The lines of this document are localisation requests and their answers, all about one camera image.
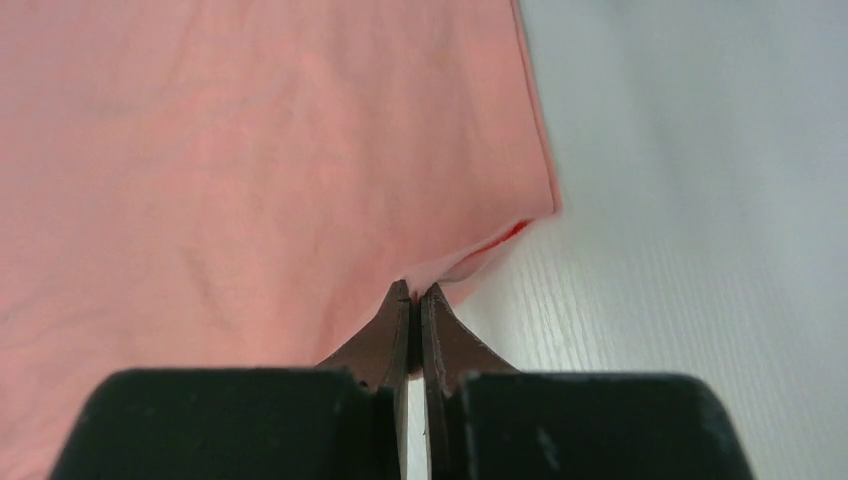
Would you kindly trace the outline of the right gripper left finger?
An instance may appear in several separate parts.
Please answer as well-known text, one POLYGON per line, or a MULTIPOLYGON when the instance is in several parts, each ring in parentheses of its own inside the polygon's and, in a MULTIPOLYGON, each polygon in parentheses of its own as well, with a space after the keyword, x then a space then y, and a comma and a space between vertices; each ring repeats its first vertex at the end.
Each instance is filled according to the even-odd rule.
POLYGON ((398 479, 404 282, 313 368, 133 368, 89 395, 54 479, 398 479))

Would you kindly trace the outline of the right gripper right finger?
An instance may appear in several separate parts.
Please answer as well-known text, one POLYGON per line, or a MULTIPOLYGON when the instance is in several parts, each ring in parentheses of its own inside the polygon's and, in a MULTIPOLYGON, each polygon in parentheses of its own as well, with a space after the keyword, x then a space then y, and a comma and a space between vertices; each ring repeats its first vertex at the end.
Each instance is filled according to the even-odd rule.
POLYGON ((703 381, 634 372, 520 372, 444 293, 420 300, 433 479, 749 479, 731 419, 703 381))

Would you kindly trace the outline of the pink t shirt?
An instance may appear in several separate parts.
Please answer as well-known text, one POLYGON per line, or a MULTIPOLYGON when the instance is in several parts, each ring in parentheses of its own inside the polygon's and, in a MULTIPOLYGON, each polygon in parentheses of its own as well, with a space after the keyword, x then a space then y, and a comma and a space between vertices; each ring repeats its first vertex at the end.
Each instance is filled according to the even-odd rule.
POLYGON ((116 370, 317 363, 560 205, 513 1, 5 1, 1 475, 116 370))

